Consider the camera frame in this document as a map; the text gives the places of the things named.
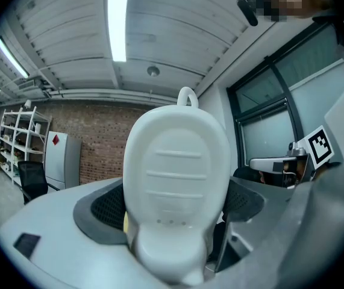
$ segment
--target brick wall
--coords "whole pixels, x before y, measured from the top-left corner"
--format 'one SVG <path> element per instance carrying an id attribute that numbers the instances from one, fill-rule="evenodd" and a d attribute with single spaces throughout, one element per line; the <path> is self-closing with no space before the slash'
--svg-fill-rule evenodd
<path id="1" fill-rule="evenodd" d="M 122 176 L 130 130 L 141 115 L 152 109 L 135 104 L 86 101 L 34 105 L 40 113 L 52 116 L 51 131 L 64 132 L 82 140 L 81 184 Z M 19 107 L 1 107 L 0 121 L 4 109 L 18 111 Z"/>

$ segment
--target window frame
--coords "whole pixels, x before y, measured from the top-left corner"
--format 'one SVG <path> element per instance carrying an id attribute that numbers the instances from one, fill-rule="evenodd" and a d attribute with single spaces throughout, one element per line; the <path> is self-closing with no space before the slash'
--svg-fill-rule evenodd
<path id="1" fill-rule="evenodd" d="M 313 23 L 297 36 L 295 36 L 293 39 L 291 39 L 289 42 L 287 42 L 285 45 L 280 47 L 272 55 L 265 57 L 258 66 L 253 68 L 245 76 L 235 82 L 231 87 L 227 88 L 228 99 L 230 101 L 233 117 L 234 131 L 236 135 L 238 168 L 247 166 L 245 159 L 246 151 L 245 143 L 243 142 L 242 126 L 243 124 L 250 122 L 252 119 L 255 119 L 257 116 L 272 114 L 273 111 L 279 111 L 286 108 L 290 116 L 295 141 L 299 141 L 300 139 L 304 138 L 304 131 L 295 101 L 292 97 L 286 81 L 280 74 L 280 71 L 277 69 L 276 64 L 329 26 L 330 24 L 328 23 L 323 25 Z M 240 110 L 236 91 L 244 85 L 247 85 L 254 78 L 269 69 L 273 71 L 274 75 L 276 76 L 283 90 L 283 93 L 242 113 Z"/>

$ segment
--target shelf rack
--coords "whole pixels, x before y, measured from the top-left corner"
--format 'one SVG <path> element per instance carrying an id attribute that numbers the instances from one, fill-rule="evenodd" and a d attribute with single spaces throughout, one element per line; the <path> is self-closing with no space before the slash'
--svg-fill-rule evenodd
<path id="1" fill-rule="evenodd" d="M 15 119 L 14 126 L 6 125 L 5 119 L 11 117 Z M 19 127 L 19 122 L 25 121 L 29 122 L 28 129 Z M 46 126 L 46 133 L 45 135 L 38 134 L 33 129 L 35 129 L 36 123 L 47 123 Z M 12 140 L 7 140 L 0 136 L 0 142 L 3 141 L 4 143 L 11 146 L 11 153 L 6 153 L 6 151 L 2 151 L 1 155 L 7 160 L 7 162 L 10 162 L 12 164 L 11 171 L 6 170 L 6 165 L 1 165 L 1 169 L 11 178 L 12 183 L 16 183 L 18 186 L 21 186 L 20 184 L 20 177 L 16 176 L 14 174 L 14 166 L 17 167 L 17 161 L 14 159 L 14 152 L 15 149 L 20 150 L 24 152 L 25 154 L 25 161 L 29 160 L 30 154 L 35 155 L 41 155 L 42 156 L 42 163 L 45 163 L 45 152 L 46 152 L 46 138 L 49 132 L 51 123 L 51 116 L 45 116 L 37 111 L 37 107 L 35 106 L 33 111 L 23 111 L 23 108 L 21 107 L 19 111 L 6 111 L 3 112 L 3 117 L 0 125 L 0 133 L 3 129 L 10 129 L 13 131 L 13 137 Z M 16 137 L 20 134 L 26 134 L 26 144 L 25 146 L 22 146 L 20 144 L 16 143 Z M 30 147 L 31 138 L 35 136 L 41 139 L 43 143 L 43 150 L 37 151 L 33 150 Z"/>

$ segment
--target white ceiling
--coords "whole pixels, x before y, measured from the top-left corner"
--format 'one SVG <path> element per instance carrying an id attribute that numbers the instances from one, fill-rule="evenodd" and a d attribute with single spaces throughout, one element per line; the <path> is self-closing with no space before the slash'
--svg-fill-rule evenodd
<path id="1" fill-rule="evenodd" d="M 107 0 L 15 0 L 0 20 L 0 36 L 29 79 L 45 85 L 19 90 L 22 79 L 0 51 L 0 102 L 51 95 L 128 95 L 136 102 L 140 95 L 138 102 L 171 104 L 180 88 L 214 81 L 271 26 L 248 26 L 237 0 L 128 0 L 127 62 L 115 63 L 106 6 Z M 149 76 L 149 66 L 159 76 Z M 76 90 L 60 96 L 64 89 Z"/>

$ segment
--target refrigerator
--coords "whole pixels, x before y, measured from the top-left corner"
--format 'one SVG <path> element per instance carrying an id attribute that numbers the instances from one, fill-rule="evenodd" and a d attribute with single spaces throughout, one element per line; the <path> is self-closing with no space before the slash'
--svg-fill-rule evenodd
<path id="1" fill-rule="evenodd" d="M 80 139 L 62 132 L 49 132 L 46 144 L 45 175 L 47 183 L 60 190 L 80 184 Z"/>

